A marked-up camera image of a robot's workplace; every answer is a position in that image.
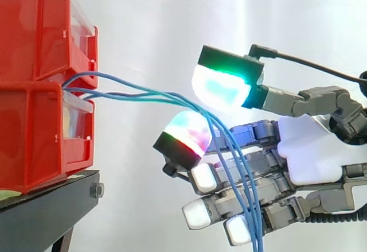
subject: blue cable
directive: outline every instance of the blue cable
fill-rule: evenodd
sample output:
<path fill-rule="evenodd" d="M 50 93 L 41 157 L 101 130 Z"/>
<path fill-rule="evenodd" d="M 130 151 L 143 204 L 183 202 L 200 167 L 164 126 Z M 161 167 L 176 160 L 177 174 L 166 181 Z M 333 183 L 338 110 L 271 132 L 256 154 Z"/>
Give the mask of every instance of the blue cable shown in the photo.
<path fill-rule="evenodd" d="M 119 92 L 109 92 L 107 94 L 103 93 L 103 92 L 98 92 L 98 91 L 91 91 L 91 90 L 86 90 L 86 89 L 83 89 L 83 88 L 65 88 L 64 90 L 68 91 L 68 92 L 81 92 L 81 93 L 89 93 L 89 94 L 92 94 L 91 96 L 88 96 L 86 98 L 84 98 L 84 100 L 90 100 L 90 99 L 94 99 L 94 98 L 98 98 L 98 97 L 105 97 L 105 98 L 108 98 L 108 99 L 115 99 L 115 100 L 122 100 L 122 101 L 133 101 L 133 102 L 163 102 L 163 103 L 170 103 L 170 104 L 174 104 L 174 105 L 179 105 L 179 106 L 184 106 L 184 107 L 187 107 L 187 105 L 185 104 L 182 104 L 182 103 L 178 103 L 178 102 L 175 102 L 175 101 L 170 101 L 170 100 L 159 100 L 159 99 L 138 99 L 137 98 L 137 95 L 132 95 L 132 94 L 129 94 L 128 98 L 121 98 L 123 95 L 121 95 Z M 216 127 L 220 128 L 220 125 L 214 121 L 214 124 Z M 215 136 L 215 132 L 214 132 L 214 128 L 212 127 L 212 124 L 211 123 L 208 123 L 209 125 L 209 128 L 210 128 L 210 131 L 211 131 L 211 134 L 212 136 Z M 226 135 L 224 135 L 225 137 L 225 140 L 226 142 L 229 144 L 229 139 Z M 217 143 L 218 141 L 216 139 L 214 139 L 214 143 L 216 143 L 216 147 L 219 148 L 219 144 Z M 230 149 L 231 149 L 231 152 L 232 154 L 235 156 L 235 152 L 233 151 L 233 147 L 230 146 Z M 233 177 L 229 171 L 229 168 L 221 154 L 221 152 L 217 149 L 217 152 L 218 152 L 218 157 L 224 167 L 224 170 L 226 172 L 226 174 L 228 174 L 228 180 L 231 184 L 231 186 L 236 186 L 236 183 L 234 182 L 233 180 Z M 235 194 L 236 194 L 236 197 L 241 197 L 239 191 L 237 188 L 233 188 Z M 250 216 L 248 216 L 248 210 L 247 210 L 247 206 L 245 205 L 243 199 L 239 199 L 239 203 L 241 204 L 242 208 L 244 209 L 244 216 L 246 218 L 246 221 L 249 223 L 249 231 L 250 231 L 250 235 L 251 235 L 251 239 L 253 240 L 253 245 L 255 244 L 255 240 L 256 240 L 256 236 L 254 235 L 254 230 L 253 230 L 253 223 L 255 222 L 255 220 L 252 220 Z"/>
<path fill-rule="evenodd" d="M 199 105 L 187 100 L 185 97 L 183 97 L 182 95 L 180 94 L 175 94 L 175 93 L 165 93 L 165 92 L 159 92 L 159 91 L 156 91 L 156 90 L 153 90 L 153 89 L 150 89 L 150 88 L 146 88 L 146 87 L 142 87 L 142 86 L 139 86 L 139 85 L 136 85 L 136 84 L 132 84 L 132 83 L 129 83 L 127 81 L 124 81 L 118 77 L 114 77 L 112 75 L 109 75 L 109 74 L 105 74 L 105 73 L 101 73 L 101 72 L 82 72 L 82 73 L 79 73 L 73 77 L 71 77 L 69 80 L 67 80 L 62 86 L 63 87 L 66 87 L 67 85 L 69 85 L 71 82 L 73 82 L 75 79 L 79 78 L 79 77 L 82 77 L 82 76 L 99 76 L 99 77 L 104 77 L 106 79 L 110 79 L 110 80 L 113 80 L 115 82 L 118 82 L 120 84 L 124 84 L 125 86 L 129 86 L 129 87 L 132 87 L 132 88 L 136 88 L 136 89 L 139 89 L 139 90 L 143 90 L 143 91 L 147 91 L 147 92 L 150 92 L 152 94 L 155 94 L 155 95 L 160 95 L 160 96 L 165 96 L 165 97 L 168 97 L 170 99 L 175 99 L 174 97 L 178 97 L 180 98 L 181 100 L 184 100 L 187 104 L 189 104 L 189 106 L 186 106 L 186 107 L 189 107 L 191 108 L 192 106 L 196 108 L 196 111 L 199 111 L 200 113 L 203 113 L 204 112 L 204 109 L 201 108 Z M 80 90 L 80 92 L 82 93 L 88 93 L 89 90 L 87 89 L 84 89 L 83 91 Z M 245 190 L 245 195 L 247 197 L 247 200 L 249 202 L 249 206 L 250 206 L 250 209 L 251 209 L 251 213 L 252 213 L 252 216 L 253 216 L 253 219 L 254 219 L 254 223 L 256 225 L 256 229 L 257 229 L 257 234 L 258 235 L 262 235 L 262 222 L 261 222 L 261 212 L 260 212 L 260 204 L 259 204 L 259 200 L 257 198 L 257 193 L 256 193 L 256 187 L 255 187 L 255 182 L 253 180 L 253 176 L 252 176 L 252 172 L 249 168 L 249 166 L 247 165 L 246 163 L 246 160 L 241 152 L 241 149 L 239 148 L 237 142 L 235 141 L 235 138 L 233 137 L 232 133 L 227 129 L 227 127 L 225 127 L 223 125 L 223 123 L 213 114 L 210 114 L 218 123 L 221 124 L 221 127 L 224 129 L 224 131 L 226 131 L 226 133 L 230 136 L 233 144 L 235 145 L 235 148 L 237 149 L 238 153 L 239 153 L 239 156 L 243 162 L 243 165 L 247 171 L 247 174 L 248 174 L 248 177 L 249 177 L 249 180 L 250 180 L 250 183 L 251 183 L 251 187 L 253 188 L 253 195 L 254 195 L 254 201 L 255 201 L 255 205 L 256 205 L 256 211 L 257 212 L 257 218 L 255 218 L 255 214 L 253 213 L 252 211 L 252 207 L 253 207 L 253 202 L 252 202 L 252 198 L 251 198 L 251 195 L 250 195 L 250 192 L 249 192 L 249 189 L 248 189 L 248 186 L 246 184 L 244 184 L 244 190 Z M 240 167 L 239 165 L 239 161 L 238 161 L 238 158 L 236 158 L 236 156 L 234 155 L 234 159 L 235 159 L 235 162 L 236 162 L 236 165 L 238 167 Z M 239 169 L 239 173 L 241 175 L 241 179 L 243 180 L 243 182 L 247 182 L 245 180 L 245 175 L 243 174 L 243 172 L 241 171 L 241 169 Z"/>
<path fill-rule="evenodd" d="M 166 92 L 167 94 L 170 94 L 170 95 L 173 95 L 173 96 L 177 96 L 177 97 L 179 97 L 179 98 L 182 98 L 182 95 L 180 95 L 180 94 L 176 94 L 176 93 L 174 93 L 174 92 Z M 149 93 L 149 92 L 147 92 L 147 93 L 141 93 L 141 94 L 126 94 L 126 93 L 120 93 L 120 92 L 108 92 L 107 94 L 110 94 L 110 95 L 118 95 L 118 96 L 122 96 L 122 97 L 127 97 L 127 98 L 139 98 L 139 97 L 146 97 L 146 96 L 154 96 L 154 94 L 152 94 L 152 93 Z M 100 96 L 97 96 L 97 95 L 91 95 L 91 96 L 88 96 L 88 97 L 86 97 L 86 98 L 84 98 L 84 100 L 91 100 L 91 99 L 94 99 L 94 98 L 98 98 L 98 97 L 100 97 Z M 230 150 L 231 150 L 231 152 L 232 152 L 232 155 L 234 155 L 235 153 L 233 152 L 233 147 L 230 145 L 230 143 L 228 142 L 228 140 L 226 141 L 226 143 L 227 143 L 227 145 L 228 145 L 228 148 L 230 148 Z M 243 182 L 246 182 L 246 181 L 244 181 L 245 180 L 245 178 L 243 177 L 243 174 L 242 173 L 240 173 L 240 176 L 241 176 L 241 179 L 242 179 L 242 181 Z M 259 199 L 256 197 L 256 195 L 257 194 L 255 194 L 254 195 L 254 200 L 255 201 L 258 201 Z M 259 205 L 255 205 L 255 207 L 257 208 L 256 209 L 256 213 L 257 213 L 257 218 L 258 218 L 258 220 L 261 220 L 261 213 L 260 213 L 260 216 L 259 216 L 259 210 L 258 210 L 258 208 L 260 208 L 259 207 Z M 255 217 L 254 217 L 254 214 L 253 214 L 253 211 L 251 211 L 251 214 L 252 214 L 252 219 L 253 220 L 255 220 Z M 260 235 L 260 236 L 262 236 L 262 226 L 260 227 L 260 228 L 257 228 L 257 235 Z"/>
<path fill-rule="evenodd" d="M 259 250 L 260 251 L 263 251 L 263 244 L 262 244 L 262 236 L 263 236 L 263 232 L 262 232 L 262 221 L 261 221 L 261 212 L 260 212 L 260 204 L 259 204 L 259 200 L 257 198 L 257 193 L 256 193 L 256 187 L 255 187 L 255 183 L 253 181 L 253 177 L 252 177 L 252 173 L 251 173 L 251 170 L 249 169 L 249 167 L 247 167 L 247 163 L 245 161 L 245 158 L 239 148 L 239 145 L 237 144 L 234 136 L 232 135 L 232 133 L 227 129 L 227 127 L 224 126 L 224 124 L 213 114 L 205 111 L 203 108 L 201 108 L 200 106 L 198 106 L 197 104 L 195 103 L 192 103 L 191 101 L 187 100 L 185 97 L 183 97 L 182 95 L 180 94 L 175 94 L 175 93 L 163 93 L 163 92 L 159 92 L 159 91 L 155 91 L 155 90 L 152 90 L 152 89 L 149 89 L 149 88 L 145 88 L 145 87 L 140 87 L 138 85 L 134 85 L 134 84 L 131 84 L 129 82 L 126 82 L 122 79 L 119 79 L 119 78 L 116 78 L 114 76 L 111 76 L 111 75 L 108 75 L 108 74 L 104 74 L 104 73 L 100 73 L 100 72 L 83 72 L 83 73 L 80 73 L 78 75 L 75 75 L 74 77 L 70 78 L 68 81 L 66 81 L 64 84 L 63 84 L 63 87 L 66 87 L 69 83 L 73 82 L 75 79 L 77 79 L 78 77 L 82 77 L 82 76 L 89 76 L 89 75 L 94 75 L 94 76 L 101 76 L 101 77 L 105 77 L 107 79 L 110 79 L 110 80 L 114 80 L 116 82 L 119 82 L 119 83 L 122 83 L 124 85 L 127 85 L 127 86 L 130 86 L 132 88 L 137 88 L 137 89 L 140 89 L 140 90 L 144 90 L 144 91 L 147 91 L 149 92 L 148 94 L 136 94 L 136 95 L 130 95 L 130 94 L 120 94 L 118 92 L 113 92 L 111 94 L 109 94 L 108 96 L 111 96 L 111 97 L 108 97 L 108 96 L 104 96 L 104 97 L 107 97 L 107 98 L 110 98 L 110 99 L 116 99 L 116 100 L 134 100 L 134 101 L 139 101 L 139 102 L 165 102 L 165 103 L 173 103 L 173 104 L 176 104 L 176 105 L 181 105 L 181 106 L 185 106 L 185 107 L 189 107 L 195 111 L 198 111 L 200 112 L 209 122 L 209 127 L 211 127 L 211 131 L 212 131 L 212 135 L 215 136 L 215 132 L 214 132 L 214 129 L 213 129 L 213 126 L 212 126 L 212 122 L 214 122 L 215 126 L 222 130 L 222 131 L 225 131 L 226 134 L 224 134 L 225 138 L 226 138 L 226 142 L 227 144 L 229 145 L 228 147 L 230 148 L 233 156 L 234 156 L 234 159 L 237 160 L 236 161 L 236 164 L 238 167 L 240 167 L 240 163 L 237 159 L 237 155 L 236 153 L 233 151 L 233 147 L 231 146 L 231 143 L 229 142 L 228 138 L 226 137 L 226 135 L 229 136 L 229 138 L 231 139 L 235 149 L 238 151 L 239 155 L 240 155 L 240 158 L 243 162 L 243 165 L 245 167 L 245 169 L 247 170 L 247 173 L 248 173 L 248 177 L 250 179 L 250 182 L 251 182 L 251 187 L 252 187 L 252 190 L 253 190 L 253 198 L 255 200 L 255 208 L 256 208 L 256 214 L 257 214 L 257 217 L 254 216 L 253 214 L 253 202 L 252 202 L 252 198 L 251 198 L 251 194 L 249 193 L 249 190 L 248 190 L 248 187 L 246 184 L 244 184 L 244 189 L 245 189 L 245 193 L 246 193 L 246 197 L 247 197 L 247 200 L 249 202 L 249 206 L 250 206 L 250 212 L 252 213 L 252 220 L 254 222 L 254 224 L 256 225 L 256 235 L 257 235 L 257 242 L 258 242 L 258 245 L 259 245 Z M 78 91 L 78 92 L 83 92 L 83 93 L 90 93 L 90 94 L 94 94 L 92 96 L 89 96 L 88 98 L 91 99 L 91 98 L 95 98 L 96 96 L 102 96 L 102 93 L 101 92 L 97 92 L 97 91 L 91 91 L 91 90 L 83 90 L 83 89 L 68 89 L 68 90 L 73 90 L 73 91 Z M 185 102 L 185 104 L 182 104 L 182 102 L 179 102 L 179 103 L 174 103 L 173 101 L 169 101 L 169 100 L 163 100 L 163 99 L 142 99 L 142 98 L 139 98 L 139 97 L 142 97 L 142 96 L 154 96 L 154 95 L 160 95 L 160 96 L 164 96 L 164 97 L 167 97 L 167 98 L 170 98 L 172 100 L 177 100 L 177 98 L 180 98 L 181 100 L 183 100 Z M 218 150 L 219 147 L 217 147 L 217 152 L 218 152 L 218 156 L 219 158 L 222 158 L 222 155 L 221 155 L 221 152 L 220 150 Z M 226 171 L 226 173 L 229 175 L 229 181 L 232 185 L 233 190 L 235 191 L 236 193 L 236 196 L 241 204 L 241 206 L 243 207 L 243 199 L 241 198 L 241 195 L 238 193 L 238 190 L 237 190 L 237 187 L 235 186 L 235 183 L 233 182 L 233 178 L 232 178 L 232 182 L 231 182 L 231 179 L 230 177 L 231 174 L 229 172 L 229 169 L 224 161 L 224 159 L 221 159 L 221 162 L 223 164 L 223 167 Z M 241 179 L 243 180 L 243 182 L 247 182 L 245 179 L 244 179 L 244 175 L 243 175 L 243 172 L 241 172 L 241 169 L 239 169 L 239 172 L 240 174 L 242 173 L 242 177 Z M 244 215 L 246 216 L 246 220 L 248 221 L 249 223 L 249 228 L 251 228 L 251 218 L 248 217 L 248 210 L 247 210 L 247 207 L 245 205 L 245 207 L 243 207 L 244 209 Z"/>
<path fill-rule="evenodd" d="M 79 73 L 78 75 L 75 75 L 74 77 L 72 77 L 72 78 L 70 78 L 68 81 L 66 81 L 66 82 L 63 84 L 63 86 L 64 86 L 64 87 L 65 87 L 65 86 L 67 86 L 69 83 L 73 82 L 75 79 L 77 79 L 78 77 L 82 77 L 82 76 L 100 76 L 100 77 L 104 77 L 104 78 L 106 78 L 106 79 L 113 80 L 113 81 L 115 81 L 115 82 L 118 82 L 118 83 L 124 84 L 124 85 L 129 86 L 129 87 L 132 87 L 132 88 L 140 89 L 140 90 L 143 90 L 143 91 L 151 92 L 152 94 L 155 94 L 155 95 L 161 95 L 161 96 L 165 96 L 165 97 L 168 97 L 168 98 L 173 99 L 171 95 L 168 95 L 168 94 L 165 94 L 165 93 L 162 93 L 162 92 L 156 91 L 156 90 L 152 90 L 152 89 L 150 89 L 150 88 L 141 87 L 141 86 L 136 85 L 136 84 L 131 84 L 131 83 L 129 83 L 129 82 L 127 82 L 127 81 L 124 81 L 124 80 L 122 80 L 122 79 L 120 79 L 120 78 L 114 77 L 114 76 L 112 76 L 112 75 L 104 74 L 104 73 L 101 73 L 101 72 L 82 72 L 82 73 Z M 187 107 L 190 107 L 190 108 L 191 108 L 192 106 L 194 106 L 196 109 L 198 109 L 198 108 L 200 109 L 200 108 L 201 108 L 201 107 L 199 107 L 198 105 L 196 105 L 196 104 L 194 104 L 194 103 L 192 103 L 192 102 L 190 102 L 190 101 L 189 101 L 189 104 L 190 104 L 190 106 L 187 106 Z M 237 151 L 238 151 L 238 153 L 239 153 L 239 155 L 240 155 L 240 157 L 241 157 L 241 160 L 242 160 L 242 162 L 243 162 L 243 164 L 244 164 L 244 166 L 245 166 L 245 169 L 246 169 L 246 170 L 247 170 L 247 172 L 248 172 L 248 177 L 249 177 L 249 179 L 250 179 L 250 182 L 251 182 L 251 185 L 252 185 L 252 188 L 253 188 L 253 196 L 254 196 L 254 199 L 255 199 L 255 206 L 256 206 L 256 212 L 257 212 L 257 218 L 254 220 L 254 221 L 255 221 L 255 224 L 257 225 L 257 226 L 256 226 L 256 227 L 257 227 L 257 235 L 262 237 L 263 233 L 262 233 L 261 212 L 260 212 L 259 201 L 258 201 L 258 200 L 256 200 L 257 193 L 256 193 L 256 187 L 255 187 L 255 183 L 254 183 L 254 181 L 253 181 L 252 173 L 251 173 L 251 171 L 248 169 L 248 167 L 247 167 L 247 163 L 246 163 L 246 161 L 245 161 L 245 159 L 244 159 L 244 156 L 243 156 L 243 154 L 242 154 L 242 152 L 241 152 L 241 150 L 240 150 L 240 148 L 239 148 L 239 146 L 238 146 L 237 142 L 235 141 L 235 139 L 234 139 L 233 135 L 230 133 L 230 131 L 227 129 L 227 127 L 225 127 L 225 126 L 221 123 L 221 121 L 220 121 L 217 117 L 215 117 L 215 116 L 214 116 L 214 118 L 215 118 L 217 121 L 219 121 L 219 123 L 220 123 L 220 124 L 222 125 L 222 127 L 224 128 L 224 131 L 226 131 L 226 133 L 230 136 L 230 138 L 231 138 L 232 142 L 234 141 L 234 142 L 233 142 L 233 144 L 234 144 L 234 146 L 236 147 L 236 149 L 237 149 Z M 251 210 L 251 212 L 252 212 L 252 206 L 253 206 L 252 198 L 251 198 L 251 196 L 250 196 L 250 197 L 248 197 L 247 199 L 248 199 L 248 201 L 249 201 L 249 204 L 250 204 L 250 210 Z"/>

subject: white background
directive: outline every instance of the white background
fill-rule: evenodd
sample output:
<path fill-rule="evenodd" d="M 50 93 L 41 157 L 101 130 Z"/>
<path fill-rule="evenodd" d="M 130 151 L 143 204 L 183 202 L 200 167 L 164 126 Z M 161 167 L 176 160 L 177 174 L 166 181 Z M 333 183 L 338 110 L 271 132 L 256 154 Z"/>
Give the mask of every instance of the white background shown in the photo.
<path fill-rule="evenodd" d="M 367 0 L 79 0 L 99 28 L 99 68 L 131 82 L 196 100 L 191 76 L 203 44 L 247 53 L 252 43 L 358 76 L 366 69 Z M 265 84 L 298 92 L 358 85 L 281 60 L 267 60 Z M 124 88 L 105 80 L 101 91 Z M 96 152 L 106 194 L 75 228 L 71 252 L 251 251 L 230 248 L 221 224 L 189 231 L 181 207 L 196 198 L 163 175 L 153 148 L 180 108 L 97 101 Z M 242 110 L 228 126 L 274 115 Z M 357 204 L 365 203 L 362 192 Z M 367 223 L 295 224 L 264 238 L 265 251 L 366 251 Z"/>

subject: red storage bin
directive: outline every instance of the red storage bin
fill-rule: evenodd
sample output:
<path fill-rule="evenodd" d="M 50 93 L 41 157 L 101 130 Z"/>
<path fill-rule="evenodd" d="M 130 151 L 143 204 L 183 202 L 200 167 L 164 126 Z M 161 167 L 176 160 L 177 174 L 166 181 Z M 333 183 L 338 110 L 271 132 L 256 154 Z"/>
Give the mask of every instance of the red storage bin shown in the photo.
<path fill-rule="evenodd" d="M 0 82 L 0 190 L 28 193 L 93 164 L 94 106 L 55 82 Z"/>
<path fill-rule="evenodd" d="M 62 84 L 97 71 L 97 29 L 75 0 L 0 0 L 0 80 Z M 72 86 L 94 89 L 95 77 Z"/>

